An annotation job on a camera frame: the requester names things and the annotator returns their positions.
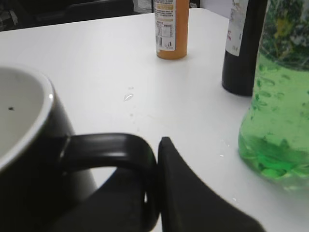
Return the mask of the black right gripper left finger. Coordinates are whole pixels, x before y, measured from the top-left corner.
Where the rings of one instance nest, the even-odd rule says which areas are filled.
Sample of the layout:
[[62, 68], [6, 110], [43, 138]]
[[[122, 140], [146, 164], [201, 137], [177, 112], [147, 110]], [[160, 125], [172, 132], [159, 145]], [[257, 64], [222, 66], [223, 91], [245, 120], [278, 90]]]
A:
[[148, 232], [141, 175], [118, 168], [89, 198], [63, 215], [51, 232]]

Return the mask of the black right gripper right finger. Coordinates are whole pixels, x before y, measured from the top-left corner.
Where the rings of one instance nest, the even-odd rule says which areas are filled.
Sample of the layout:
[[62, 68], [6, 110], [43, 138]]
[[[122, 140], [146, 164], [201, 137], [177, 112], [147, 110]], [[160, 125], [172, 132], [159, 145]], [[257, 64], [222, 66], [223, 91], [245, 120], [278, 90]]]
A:
[[172, 140], [158, 149], [162, 229], [165, 232], [263, 232], [262, 225], [226, 202], [190, 169]]

